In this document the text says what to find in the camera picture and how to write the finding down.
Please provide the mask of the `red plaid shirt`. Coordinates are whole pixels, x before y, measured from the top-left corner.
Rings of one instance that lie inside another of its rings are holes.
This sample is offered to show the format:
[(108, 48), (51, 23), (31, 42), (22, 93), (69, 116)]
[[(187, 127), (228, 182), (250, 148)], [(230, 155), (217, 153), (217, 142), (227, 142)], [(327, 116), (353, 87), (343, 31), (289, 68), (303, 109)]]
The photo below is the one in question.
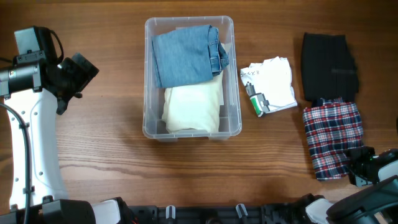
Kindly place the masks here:
[(362, 119), (356, 103), (322, 98), (318, 106), (303, 110), (303, 124), (316, 179), (346, 176), (349, 159), (345, 150), (363, 146)]

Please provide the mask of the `black garment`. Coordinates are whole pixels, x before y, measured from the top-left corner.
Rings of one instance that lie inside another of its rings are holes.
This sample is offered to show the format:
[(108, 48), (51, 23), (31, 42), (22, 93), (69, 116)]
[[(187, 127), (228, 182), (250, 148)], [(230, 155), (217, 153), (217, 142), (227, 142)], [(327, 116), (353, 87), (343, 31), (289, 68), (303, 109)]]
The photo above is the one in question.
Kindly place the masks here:
[(359, 91), (357, 67), (345, 35), (305, 33), (301, 53), (304, 98), (342, 98), (354, 102)]

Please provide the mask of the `white printed t-shirt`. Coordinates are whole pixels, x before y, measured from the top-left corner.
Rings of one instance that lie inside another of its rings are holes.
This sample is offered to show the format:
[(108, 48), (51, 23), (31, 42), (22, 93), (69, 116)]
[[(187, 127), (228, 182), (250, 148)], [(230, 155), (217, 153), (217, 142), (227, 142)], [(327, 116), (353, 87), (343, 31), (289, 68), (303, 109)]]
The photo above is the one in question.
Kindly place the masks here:
[(251, 63), (241, 69), (240, 77), (258, 117), (297, 106), (287, 58)]

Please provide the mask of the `blue jeans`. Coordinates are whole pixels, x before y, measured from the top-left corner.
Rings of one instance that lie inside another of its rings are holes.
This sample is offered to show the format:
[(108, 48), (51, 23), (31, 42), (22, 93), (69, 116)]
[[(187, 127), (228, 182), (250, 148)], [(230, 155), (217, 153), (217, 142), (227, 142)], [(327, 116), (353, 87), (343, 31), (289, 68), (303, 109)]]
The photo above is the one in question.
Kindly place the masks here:
[(219, 29), (209, 24), (153, 36), (152, 55), (158, 88), (208, 82), (229, 65)]

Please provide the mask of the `cream cloth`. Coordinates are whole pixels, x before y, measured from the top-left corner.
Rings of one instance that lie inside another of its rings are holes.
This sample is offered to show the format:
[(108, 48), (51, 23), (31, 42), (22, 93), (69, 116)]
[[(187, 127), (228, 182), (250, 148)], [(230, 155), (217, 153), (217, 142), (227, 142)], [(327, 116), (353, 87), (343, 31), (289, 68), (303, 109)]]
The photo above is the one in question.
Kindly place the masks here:
[(167, 88), (162, 115), (166, 130), (170, 133), (192, 129), (218, 132), (222, 82), (221, 73), (208, 82)]

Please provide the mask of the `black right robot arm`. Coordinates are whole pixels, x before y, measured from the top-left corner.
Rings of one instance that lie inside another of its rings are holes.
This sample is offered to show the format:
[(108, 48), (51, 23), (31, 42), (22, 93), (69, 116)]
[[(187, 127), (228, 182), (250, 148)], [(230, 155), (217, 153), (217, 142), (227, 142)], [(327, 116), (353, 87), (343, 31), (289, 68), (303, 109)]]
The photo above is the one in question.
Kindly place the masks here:
[(347, 149), (349, 181), (368, 187), (336, 203), (316, 199), (305, 207), (310, 223), (397, 223), (397, 149)]

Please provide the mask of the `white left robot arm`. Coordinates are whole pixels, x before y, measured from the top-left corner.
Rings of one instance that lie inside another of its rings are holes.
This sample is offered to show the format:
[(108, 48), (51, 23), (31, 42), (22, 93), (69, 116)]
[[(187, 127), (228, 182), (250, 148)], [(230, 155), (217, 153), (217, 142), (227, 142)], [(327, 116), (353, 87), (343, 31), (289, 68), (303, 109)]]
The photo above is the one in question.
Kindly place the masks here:
[(55, 117), (99, 70), (79, 53), (60, 64), (46, 58), (14, 62), (1, 69), (1, 107), (10, 119), (14, 160), (10, 212), (1, 223), (138, 223), (120, 197), (95, 204), (70, 200), (60, 173)]

